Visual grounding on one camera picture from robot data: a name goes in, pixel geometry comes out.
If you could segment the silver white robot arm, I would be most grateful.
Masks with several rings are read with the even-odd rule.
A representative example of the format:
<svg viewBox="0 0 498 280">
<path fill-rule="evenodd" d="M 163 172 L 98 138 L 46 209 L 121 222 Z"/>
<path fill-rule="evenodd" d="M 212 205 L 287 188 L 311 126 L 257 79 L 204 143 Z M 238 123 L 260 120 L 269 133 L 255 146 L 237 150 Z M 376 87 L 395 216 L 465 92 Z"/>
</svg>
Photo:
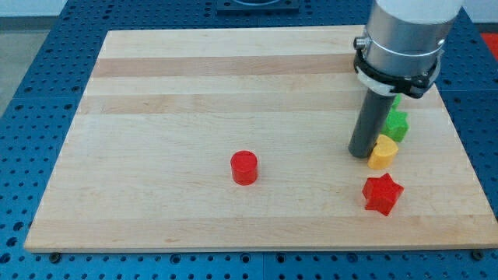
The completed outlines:
<svg viewBox="0 0 498 280">
<path fill-rule="evenodd" d="M 353 41 L 366 63 L 386 75 L 428 72 L 443 48 L 462 0 L 373 0 Z"/>
</svg>

